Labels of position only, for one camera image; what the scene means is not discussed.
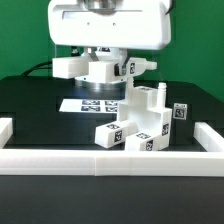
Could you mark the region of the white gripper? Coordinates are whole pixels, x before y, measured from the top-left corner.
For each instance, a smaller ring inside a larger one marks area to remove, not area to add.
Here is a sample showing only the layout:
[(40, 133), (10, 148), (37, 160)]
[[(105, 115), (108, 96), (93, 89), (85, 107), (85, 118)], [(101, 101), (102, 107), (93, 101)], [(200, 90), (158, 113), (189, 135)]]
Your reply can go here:
[(49, 32), (57, 45), (83, 46), (92, 62), (96, 47), (119, 50), (123, 74), (126, 49), (160, 50), (171, 41), (172, 0), (116, 0), (113, 9), (88, 9), (84, 0), (51, 0)]

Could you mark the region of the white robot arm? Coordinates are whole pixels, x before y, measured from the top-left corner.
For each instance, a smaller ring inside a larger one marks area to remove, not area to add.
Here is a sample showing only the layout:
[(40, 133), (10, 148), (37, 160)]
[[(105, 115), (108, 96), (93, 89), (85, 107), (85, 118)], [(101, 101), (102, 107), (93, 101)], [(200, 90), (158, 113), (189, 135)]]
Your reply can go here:
[(160, 50), (171, 41), (174, 0), (51, 0), (49, 33), (62, 46), (82, 47), (75, 57), (52, 60), (53, 75), (96, 88), (125, 82), (155, 62), (132, 57), (131, 49)]

